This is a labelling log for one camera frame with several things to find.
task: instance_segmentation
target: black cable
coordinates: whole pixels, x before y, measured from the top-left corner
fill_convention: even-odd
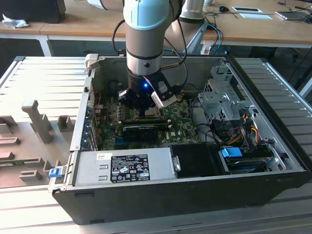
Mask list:
[[[206,134],[207,134],[208,132],[211,132],[211,130],[208,130],[208,131],[206,132]],[[207,142],[207,135],[205,135],[205,141]]]
[[[194,111],[195,103],[196,103],[197,101],[199,101],[198,97],[194,100],[193,105],[192,105],[192,110],[191,110],[191,113],[190,113],[191,122],[192,122],[192,124],[196,127],[196,129],[197,129],[200,133],[202,133],[203,135],[205,135],[206,141],[207,141],[207,137],[210,137],[211,139],[215,140],[215,138],[214,138],[213,136],[208,135],[208,134],[205,133],[204,131],[202,131],[202,130],[200,130],[200,129],[197,128],[198,126],[201,126],[201,125],[205,125],[205,126],[209,127],[210,124],[208,124],[208,123],[200,123],[200,124],[198,124],[198,125],[195,125],[195,124],[194,124],[194,121],[193,121],[193,111]]]
[[[217,2],[217,1],[215,2],[215,4],[217,4],[217,5],[219,5],[219,6],[224,5],[224,6],[226,7],[226,5],[225,5],[224,3],[221,3],[221,4],[220,4],[220,3]]]
[[[174,47],[174,45],[171,44],[171,42],[166,38],[164,37],[165,41],[172,47],[172,49],[174,50],[174,52],[176,53],[176,55],[180,58],[181,61],[183,61],[181,55],[177,52],[176,48]],[[184,72],[185,72],[185,79],[184,79],[184,82],[183,84],[181,85],[180,87],[180,90],[183,89],[183,87],[185,86],[186,82],[187,82],[187,79],[188,79],[188,76],[189,76],[189,72],[187,70],[187,67],[186,67],[186,64],[183,62],[183,67],[184,67]]]
[[[123,19],[122,21],[120,21],[117,25],[116,25],[116,28],[114,29],[114,33],[113,33],[113,36],[112,36],[112,45],[113,45],[113,49],[115,50],[115,52],[119,55],[119,51],[116,49],[116,46],[115,46],[115,36],[116,36],[116,33],[117,33],[117,30],[118,28],[125,22],[125,20]]]
[[[217,54],[218,51],[219,51],[219,49],[221,48],[222,43],[223,43],[224,36],[223,36],[223,32],[222,32],[220,29],[218,29],[218,26],[217,26],[217,24],[216,24],[215,18],[214,18],[214,24],[215,24],[216,29],[221,33],[221,36],[222,36],[220,47],[219,47],[219,48],[216,50],[216,52],[215,52],[215,53]]]
[[[215,28],[217,28],[217,25],[216,25],[216,23],[215,23],[215,17],[214,17],[214,26],[215,26]],[[214,41],[213,45],[212,45],[211,48],[210,48],[211,51],[212,51],[213,48],[215,47],[215,45],[216,45],[218,39],[219,39],[219,33],[216,32],[216,40]]]
[[[301,66],[301,64],[303,63],[304,60],[306,60],[307,56],[309,55],[309,53],[311,52],[312,47],[310,48],[310,50],[308,51],[308,53],[304,56],[304,58],[301,60],[301,62],[299,63],[299,65],[295,68],[295,70],[293,71],[291,77],[289,78],[288,82],[291,81],[291,79],[293,78],[294,74],[296,73],[296,71],[299,69],[299,67]]]
[[[177,19],[177,22],[179,24],[179,27],[180,27],[180,30],[181,30],[181,34],[182,34],[182,37],[183,37],[183,42],[184,42],[184,58],[183,58],[183,61],[181,61],[181,63],[179,65],[181,65],[182,63],[184,63],[185,59],[186,59],[186,56],[187,56],[187,47],[186,47],[186,41],[185,41],[185,37],[184,37],[184,32],[183,32],[183,29],[182,29],[182,25],[181,25],[181,22],[180,22],[180,19],[178,18]]]
[[[182,37],[183,37],[183,42],[184,42],[184,58],[180,62],[178,62],[178,63],[174,63],[174,64],[171,64],[171,65],[168,65],[168,66],[161,67],[160,68],[161,71],[180,66],[181,64],[184,63],[184,61],[185,61],[185,59],[187,57],[187,46],[186,46],[185,36],[184,36],[184,32],[183,32],[182,25],[181,25],[181,22],[180,22],[179,18],[177,19],[177,22],[179,24],[179,27],[180,27],[180,30],[181,30],[181,34],[182,34]]]
[[[211,14],[212,17],[214,17],[212,14],[216,15],[216,17],[221,14],[221,15],[224,15],[224,14],[232,14],[232,15],[237,15],[237,14],[241,14],[240,12],[224,12],[224,13],[220,13],[218,11],[210,11],[210,12],[205,12],[205,15],[206,14]],[[270,15],[270,16],[273,16],[273,15],[276,15],[276,13],[255,13],[257,15]]]
[[[244,129],[244,119],[243,119],[243,118],[241,118],[238,127],[239,127],[239,129],[240,129],[240,132],[241,132],[242,135],[243,135],[243,138],[244,138],[245,141],[247,142],[247,147],[248,147],[248,149],[250,149],[251,144],[250,144],[250,142],[249,142],[249,138],[248,138],[248,136],[247,136],[247,133],[246,133],[246,131],[245,131],[245,129]]]
[[[171,52],[171,53],[175,54],[175,52],[173,50],[163,49],[163,51],[168,51],[168,52]]]
[[[171,7],[171,11],[172,11],[172,21],[175,21],[175,10],[174,10],[174,6],[172,5],[171,0],[169,0],[169,5]]]

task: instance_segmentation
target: warning label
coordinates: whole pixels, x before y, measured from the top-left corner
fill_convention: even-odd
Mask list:
[[[113,156],[111,159],[111,182],[150,180],[147,155]]]

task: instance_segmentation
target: blue latch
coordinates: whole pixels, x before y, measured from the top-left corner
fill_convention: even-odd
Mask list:
[[[221,150],[223,157],[242,157],[242,152],[237,147],[228,147]]]
[[[53,177],[62,177],[62,168],[56,167],[56,168],[52,168],[49,171],[49,177],[53,178]]]

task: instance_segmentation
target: wooden desk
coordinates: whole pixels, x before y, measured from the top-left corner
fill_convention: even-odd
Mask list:
[[[277,4],[277,0],[218,0],[226,4],[231,12],[232,6],[260,8],[264,14],[275,11],[288,11],[288,8]],[[9,29],[0,25],[0,38],[25,38],[40,41],[45,56],[52,56],[49,40],[95,40],[110,41],[114,28],[122,20],[122,14],[104,11],[92,7],[86,0],[65,0],[66,19],[60,24],[31,23],[24,29]],[[287,0],[287,4],[309,6],[308,3]],[[219,5],[207,9],[218,13]],[[270,15],[272,19],[244,19],[236,14],[218,14],[216,23],[223,32],[223,44],[272,46],[272,47],[301,47],[310,48],[312,45],[312,25],[304,22],[283,21],[278,15]],[[209,47],[216,39],[215,31],[207,31],[203,43]],[[116,41],[125,41],[123,26],[117,32]]]
[[[0,23],[0,33],[40,34],[40,29],[43,25],[43,22],[31,22],[28,27],[12,29],[6,27],[3,23]]]
[[[275,11],[288,11],[288,8],[277,4],[277,0],[219,0],[224,3],[231,12],[237,13],[232,6],[254,7],[263,11],[263,14],[274,14]],[[295,6],[308,7],[309,4],[301,1],[287,0],[288,6],[297,10]],[[220,6],[215,4],[207,7],[207,11],[219,12]],[[218,29],[224,34],[224,44],[252,44],[258,45],[284,44],[293,47],[293,44],[302,44],[306,47],[312,45],[312,25],[304,22],[283,21],[278,15],[269,15],[272,19],[244,19],[239,14],[218,14],[216,20]],[[207,16],[210,22],[213,17]],[[211,39],[207,33],[204,39]]]

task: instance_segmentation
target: floor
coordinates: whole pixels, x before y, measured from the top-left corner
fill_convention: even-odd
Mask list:
[[[101,41],[61,41],[51,42],[55,56],[86,56],[90,53],[99,53],[103,55],[115,55],[110,42]],[[117,48],[123,48],[123,42],[116,42]],[[240,58],[267,58],[270,64],[286,79],[289,80],[293,71],[300,64],[309,49],[292,48],[267,48],[267,47],[249,47],[249,46],[222,46],[222,50],[230,51],[234,57]],[[0,77],[6,71],[16,56],[43,56],[40,44],[37,40],[24,39],[0,39]],[[295,85],[297,79],[303,75],[310,66],[312,53],[302,62],[300,68],[294,74],[290,84]],[[307,101],[312,102],[312,92],[307,96]]]

